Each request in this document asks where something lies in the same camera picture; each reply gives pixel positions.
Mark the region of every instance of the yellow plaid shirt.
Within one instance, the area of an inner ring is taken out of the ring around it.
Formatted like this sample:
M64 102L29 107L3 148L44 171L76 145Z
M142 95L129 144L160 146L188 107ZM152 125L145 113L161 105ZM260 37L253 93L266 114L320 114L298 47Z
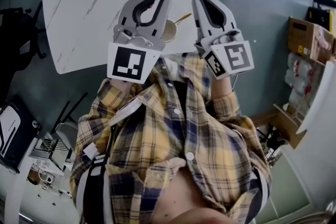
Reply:
M88 115L79 120L76 160L70 180L76 200L81 175L92 161L83 155L91 142L104 153L110 135L116 136L106 165L113 214L117 223L148 223L155 203L177 171L187 166L205 200L239 223L245 223L256 189L251 171L258 168L270 187L270 171L252 121L240 115L232 93L211 101L204 60L184 54L179 74L187 84L186 113L165 61L160 58L144 85L130 94L104 80ZM120 122L111 134L108 121L138 97L142 106ZM191 152L194 159L185 155Z

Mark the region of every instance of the cup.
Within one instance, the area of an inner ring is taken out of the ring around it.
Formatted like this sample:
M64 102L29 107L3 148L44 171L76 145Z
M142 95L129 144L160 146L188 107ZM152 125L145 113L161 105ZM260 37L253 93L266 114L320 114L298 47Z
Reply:
M164 40L164 42L166 43L172 42L177 35L177 31L178 31L178 28L177 28L175 21L168 18L166 22L166 26L164 27L164 32L162 36L162 39Z

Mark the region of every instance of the person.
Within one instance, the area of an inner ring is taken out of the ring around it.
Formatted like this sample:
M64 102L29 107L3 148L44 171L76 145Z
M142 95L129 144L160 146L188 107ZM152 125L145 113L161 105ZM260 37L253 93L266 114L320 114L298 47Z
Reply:
M115 113L140 108L111 129ZM210 79L198 53L159 58L145 84L105 79L79 120L73 199L113 137L106 165L114 223L249 223L265 205L271 176L252 121L241 116L230 77Z

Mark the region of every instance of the gray floor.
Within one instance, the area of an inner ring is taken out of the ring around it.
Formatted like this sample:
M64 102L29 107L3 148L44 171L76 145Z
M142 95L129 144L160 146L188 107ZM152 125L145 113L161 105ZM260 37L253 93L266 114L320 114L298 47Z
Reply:
M11 7L32 8L35 11L41 0L10 0ZM221 0L234 13L245 39L250 40L255 70L239 76L236 91L244 114L253 115L272 108L273 103L284 103L290 88L283 78L287 59L287 19L304 18L312 0ZM9 0L0 0L0 8L8 8ZM39 24L43 27L43 16ZM34 57L29 67L17 72L9 95L19 93L33 115L50 131L64 104L74 104L85 92L89 95L74 116L88 112L106 66L99 66L59 75L49 52L47 37L39 39L47 58Z

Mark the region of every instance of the shirt sleeve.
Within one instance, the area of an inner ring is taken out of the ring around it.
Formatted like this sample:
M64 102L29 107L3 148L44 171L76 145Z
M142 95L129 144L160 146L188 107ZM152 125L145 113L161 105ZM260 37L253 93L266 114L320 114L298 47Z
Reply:
M82 174L90 167L91 160L83 155L83 149L95 143L99 153L106 151L111 134L109 120L116 111L127 103L131 96L113 86L113 82L105 79L97 97L92 103L90 113L79 119L76 141L76 157L72 168L70 186L73 200L76 201L77 187Z
M213 100L213 106L216 119L231 130L238 132L245 141L252 166L263 173L270 188L270 169L257 130L250 118L240 114L236 93L232 92L227 96Z

